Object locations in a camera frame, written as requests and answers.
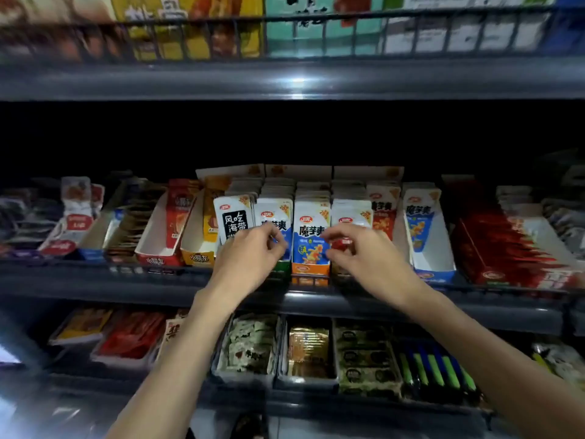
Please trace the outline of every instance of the forearm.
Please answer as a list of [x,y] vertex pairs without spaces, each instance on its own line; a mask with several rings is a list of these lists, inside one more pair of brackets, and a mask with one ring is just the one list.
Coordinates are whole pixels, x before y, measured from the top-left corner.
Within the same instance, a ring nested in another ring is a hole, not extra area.
[[197,293],[178,336],[121,412],[107,439],[183,439],[216,341],[232,309]]
[[418,287],[403,310],[462,364],[524,436],[581,437],[585,431],[581,394],[479,325],[444,295],[423,283]]

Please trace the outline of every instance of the hand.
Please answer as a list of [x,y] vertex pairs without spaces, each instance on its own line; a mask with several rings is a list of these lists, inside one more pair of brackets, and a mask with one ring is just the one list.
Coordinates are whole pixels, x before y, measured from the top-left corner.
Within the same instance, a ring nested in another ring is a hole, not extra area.
[[238,231],[219,252],[206,288],[216,291],[216,297],[232,312],[267,278],[287,247],[284,236],[272,223]]
[[322,237],[329,244],[349,237],[353,242],[350,248],[328,249],[326,256],[346,269],[366,291],[396,309],[405,311],[414,294],[430,290],[421,286],[423,282],[383,231],[340,223],[327,228]]

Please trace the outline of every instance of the wire rack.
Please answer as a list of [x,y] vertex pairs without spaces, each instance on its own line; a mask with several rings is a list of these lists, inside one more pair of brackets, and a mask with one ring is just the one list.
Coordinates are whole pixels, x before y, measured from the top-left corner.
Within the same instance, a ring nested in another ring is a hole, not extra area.
[[[379,28],[364,33],[360,25]],[[343,22],[346,35],[331,36]],[[274,25],[290,28],[274,40]],[[303,35],[311,27],[311,38]],[[0,28],[0,61],[165,62],[585,54],[585,7],[518,6]],[[251,34],[258,46],[247,45]],[[277,52],[277,46],[285,51]]]

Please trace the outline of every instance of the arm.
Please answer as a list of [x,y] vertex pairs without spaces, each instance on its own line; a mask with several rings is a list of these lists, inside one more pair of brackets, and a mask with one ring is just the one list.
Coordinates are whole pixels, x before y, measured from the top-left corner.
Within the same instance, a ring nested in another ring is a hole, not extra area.
[[[269,242],[273,236],[279,243]],[[274,225],[228,241],[178,336],[122,410],[106,439],[183,439],[216,341],[231,313],[264,281],[286,242]]]
[[577,438],[585,431],[585,398],[561,378],[504,342],[420,280],[381,231],[342,223],[324,232],[349,237],[353,250],[327,257],[372,295],[406,313],[440,342],[525,437]]

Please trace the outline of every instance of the person's left hand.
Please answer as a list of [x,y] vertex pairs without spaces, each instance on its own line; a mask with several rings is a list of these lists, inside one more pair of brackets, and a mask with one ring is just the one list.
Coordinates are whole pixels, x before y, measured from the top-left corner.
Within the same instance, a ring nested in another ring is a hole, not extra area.
[[272,223],[238,231],[219,252],[207,288],[235,310],[267,278],[287,247]]

